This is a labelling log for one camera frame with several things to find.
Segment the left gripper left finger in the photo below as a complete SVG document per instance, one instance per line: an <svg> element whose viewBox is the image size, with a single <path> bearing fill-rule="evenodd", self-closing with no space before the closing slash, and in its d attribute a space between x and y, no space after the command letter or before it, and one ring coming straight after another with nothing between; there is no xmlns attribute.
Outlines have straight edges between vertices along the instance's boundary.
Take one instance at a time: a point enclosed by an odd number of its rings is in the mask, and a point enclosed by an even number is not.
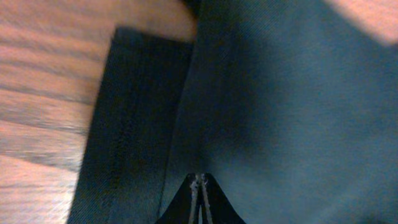
<svg viewBox="0 0 398 224"><path fill-rule="evenodd" d="M198 224L199 178L188 174L167 207L155 224Z"/></svg>

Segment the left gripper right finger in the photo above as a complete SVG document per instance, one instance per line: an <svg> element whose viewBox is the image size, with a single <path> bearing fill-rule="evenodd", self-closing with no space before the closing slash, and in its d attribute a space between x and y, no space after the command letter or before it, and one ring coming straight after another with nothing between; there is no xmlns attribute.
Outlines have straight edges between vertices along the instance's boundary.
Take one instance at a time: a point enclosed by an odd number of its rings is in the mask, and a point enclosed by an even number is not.
<svg viewBox="0 0 398 224"><path fill-rule="evenodd" d="M201 217L204 224L246 224L237 214L216 179L200 175Z"/></svg>

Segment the black t-shirt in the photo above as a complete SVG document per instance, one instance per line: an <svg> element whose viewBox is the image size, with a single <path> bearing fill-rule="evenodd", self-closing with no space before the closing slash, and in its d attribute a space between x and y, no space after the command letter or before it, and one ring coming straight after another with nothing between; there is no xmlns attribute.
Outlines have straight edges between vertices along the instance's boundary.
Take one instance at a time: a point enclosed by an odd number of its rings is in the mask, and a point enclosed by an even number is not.
<svg viewBox="0 0 398 224"><path fill-rule="evenodd" d="M114 31L69 223L156 223L211 174L246 223L397 222L397 47L323 1L189 1Z"/></svg>

